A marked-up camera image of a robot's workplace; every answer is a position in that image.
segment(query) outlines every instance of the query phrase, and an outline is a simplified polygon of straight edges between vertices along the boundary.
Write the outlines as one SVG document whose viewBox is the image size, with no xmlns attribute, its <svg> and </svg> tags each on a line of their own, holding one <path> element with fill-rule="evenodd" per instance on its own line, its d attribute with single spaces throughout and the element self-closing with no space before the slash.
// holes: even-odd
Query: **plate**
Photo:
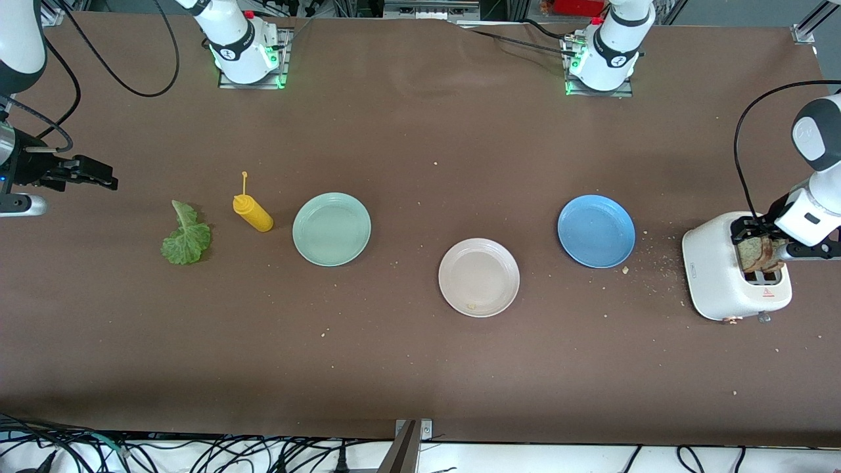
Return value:
<svg viewBox="0 0 841 473">
<path fill-rule="evenodd" d="M 354 197 L 331 192 L 301 207 L 292 239 L 301 256 L 319 266 L 341 266 L 362 253 L 371 237 L 371 216 Z"/>
<path fill-rule="evenodd" d="M 499 243 L 471 238 L 444 255 L 438 285 L 453 309 L 465 316 L 490 317 L 514 301 L 520 289 L 520 270 Z"/>
<path fill-rule="evenodd" d="M 601 195 L 570 200 L 558 217 L 558 238 L 569 256 L 591 268 L 612 268 L 625 261 L 636 241 L 631 216 Z"/>
</svg>

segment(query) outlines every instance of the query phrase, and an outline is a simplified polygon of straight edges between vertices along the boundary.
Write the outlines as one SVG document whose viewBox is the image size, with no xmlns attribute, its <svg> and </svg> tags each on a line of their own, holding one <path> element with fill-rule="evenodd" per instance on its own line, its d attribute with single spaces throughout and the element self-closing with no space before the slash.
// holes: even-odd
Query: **metal frame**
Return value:
<svg viewBox="0 0 841 473">
<path fill-rule="evenodd" d="M 432 434 L 432 420 L 426 420 L 430 424 L 429 434 Z M 400 433 L 391 444 L 389 452 L 385 454 L 383 463 L 377 468 L 377 473 L 415 473 L 421 446 L 423 422 L 420 419 L 412 419 L 404 421 L 402 428 L 398 427 Z"/>
<path fill-rule="evenodd" d="M 838 7 L 841 6 L 838 5 L 839 2 L 841 0 L 823 0 L 800 23 L 794 24 L 791 27 L 791 37 L 794 42 L 798 45 L 814 43 L 815 36 L 812 32 L 835 13 L 835 10 L 838 10 Z"/>
<path fill-rule="evenodd" d="M 222 71 L 219 72 L 219 88 L 255 88 L 261 90 L 275 90 L 286 87 L 286 79 L 289 75 L 289 55 L 292 54 L 292 38 L 294 29 L 278 28 L 278 44 L 282 46 L 278 50 L 278 67 L 269 72 L 263 79 L 250 83 L 240 84 L 231 81 Z"/>
<path fill-rule="evenodd" d="M 580 53 L 584 48 L 584 31 L 582 29 L 577 29 L 571 35 L 566 35 L 564 39 L 560 40 L 558 43 L 561 45 L 562 50 L 571 50 L 575 53 Z M 570 56 L 564 56 L 562 59 L 563 75 L 565 79 L 564 87 L 567 95 L 617 98 L 633 96 L 630 77 L 626 77 L 618 88 L 607 92 L 587 87 L 583 82 L 581 82 L 581 79 L 569 71 L 570 68 L 573 67 L 573 62 L 577 60 L 578 59 L 576 57 Z"/>
</svg>

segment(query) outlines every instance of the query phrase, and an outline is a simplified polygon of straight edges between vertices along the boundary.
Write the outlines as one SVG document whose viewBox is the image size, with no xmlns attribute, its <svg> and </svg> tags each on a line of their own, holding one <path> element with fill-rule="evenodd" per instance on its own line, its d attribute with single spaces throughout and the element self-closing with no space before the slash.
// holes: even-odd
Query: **blue plate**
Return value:
<svg viewBox="0 0 841 473">
<path fill-rule="evenodd" d="M 575 261 L 612 268 L 631 255 L 636 235 L 621 205 L 601 195 L 582 195 L 561 210 L 558 238 Z"/>
<path fill-rule="evenodd" d="M 362 253 L 371 237 L 371 217 L 354 197 L 331 192 L 301 207 L 292 239 L 301 256 L 319 266 L 341 266 Z"/>
</svg>

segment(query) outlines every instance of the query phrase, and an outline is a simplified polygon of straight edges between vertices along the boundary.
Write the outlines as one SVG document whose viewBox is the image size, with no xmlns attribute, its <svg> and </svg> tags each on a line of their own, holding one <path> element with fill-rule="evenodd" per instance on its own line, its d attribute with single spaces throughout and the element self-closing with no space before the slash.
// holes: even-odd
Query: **metal clamp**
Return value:
<svg viewBox="0 0 841 473">
<path fill-rule="evenodd" d="M 810 45 L 815 42 L 812 31 L 838 9 L 841 0 L 823 0 L 798 24 L 791 27 L 791 37 L 798 45 Z"/>
<path fill-rule="evenodd" d="M 432 420 L 429 421 L 429 434 L 432 434 Z M 377 468 L 377 473 L 415 473 L 418 464 L 418 450 L 421 446 L 421 435 L 424 433 L 423 422 L 420 419 L 404 420 L 397 429 L 397 438 L 385 454 L 383 463 Z"/>
</svg>

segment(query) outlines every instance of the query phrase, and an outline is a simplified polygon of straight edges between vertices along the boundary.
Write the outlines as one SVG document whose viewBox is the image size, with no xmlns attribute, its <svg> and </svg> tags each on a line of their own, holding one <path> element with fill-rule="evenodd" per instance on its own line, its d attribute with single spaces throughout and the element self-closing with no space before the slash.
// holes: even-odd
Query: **white plate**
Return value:
<svg viewBox="0 0 841 473">
<path fill-rule="evenodd" d="M 514 301 L 520 289 L 520 270 L 499 243 L 471 238 L 444 255 L 438 285 L 453 309 L 465 316 L 490 317 Z"/>
</svg>

